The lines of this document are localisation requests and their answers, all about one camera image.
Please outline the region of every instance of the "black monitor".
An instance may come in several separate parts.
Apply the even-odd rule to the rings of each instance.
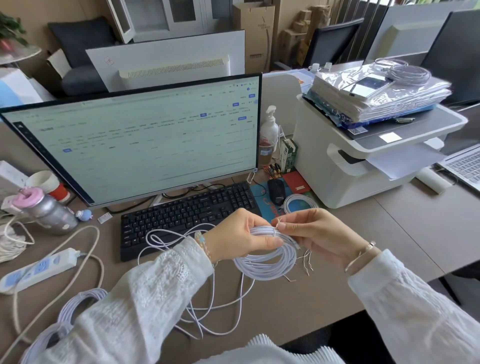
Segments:
[[[452,83],[444,104],[480,101],[480,9],[451,12],[421,66]]]
[[[262,75],[244,74],[0,110],[89,206],[257,168]]]

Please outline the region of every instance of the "red notebook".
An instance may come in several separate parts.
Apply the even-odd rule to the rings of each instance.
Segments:
[[[283,179],[294,194],[302,194],[310,191],[310,186],[297,171],[284,174]]]

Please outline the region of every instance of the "white blouse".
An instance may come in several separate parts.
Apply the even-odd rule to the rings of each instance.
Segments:
[[[106,298],[75,321],[70,334],[36,364],[153,364],[161,343],[187,303],[213,273],[209,259],[187,238],[154,261],[123,275]],[[480,324],[406,269],[385,250],[349,278],[390,354],[402,363],[480,363]],[[258,336],[244,348],[203,364],[341,363],[329,348],[306,359]]]

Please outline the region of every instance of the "office chair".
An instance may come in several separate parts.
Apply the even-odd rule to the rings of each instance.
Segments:
[[[308,68],[313,63],[318,63],[320,66],[326,62],[336,63],[362,23],[363,18],[315,29],[301,67]],[[282,62],[275,62],[274,65],[283,70],[291,70],[291,67]]]

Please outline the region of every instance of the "silver water bottle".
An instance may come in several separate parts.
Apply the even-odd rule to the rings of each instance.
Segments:
[[[22,189],[12,203],[56,235],[67,234],[78,225],[73,211],[38,187]]]

